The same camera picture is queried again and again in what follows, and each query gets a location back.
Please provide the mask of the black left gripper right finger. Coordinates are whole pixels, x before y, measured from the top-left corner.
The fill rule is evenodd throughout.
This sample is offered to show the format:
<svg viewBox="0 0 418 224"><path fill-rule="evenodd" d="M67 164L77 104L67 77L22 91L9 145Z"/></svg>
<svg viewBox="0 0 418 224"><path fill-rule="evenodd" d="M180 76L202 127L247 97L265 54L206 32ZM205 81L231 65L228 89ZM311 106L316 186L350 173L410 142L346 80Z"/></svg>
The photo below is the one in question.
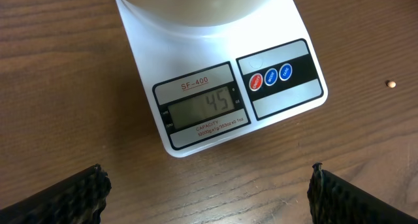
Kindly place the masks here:
<svg viewBox="0 0 418 224"><path fill-rule="evenodd" d="M417 224L412 217L315 163L307 192L314 224Z"/></svg>

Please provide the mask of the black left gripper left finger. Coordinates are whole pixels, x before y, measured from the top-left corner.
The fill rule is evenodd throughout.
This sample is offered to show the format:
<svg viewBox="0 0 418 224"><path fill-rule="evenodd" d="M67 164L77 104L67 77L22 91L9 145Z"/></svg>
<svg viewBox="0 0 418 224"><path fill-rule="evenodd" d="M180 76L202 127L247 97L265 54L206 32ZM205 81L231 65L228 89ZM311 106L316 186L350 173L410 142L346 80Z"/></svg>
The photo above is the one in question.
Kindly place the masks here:
<svg viewBox="0 0 418 224"><path fill-rule="evenodd" d="M100 224L111 188L107 172L96 164L1 209L1 223Z"/></svg>

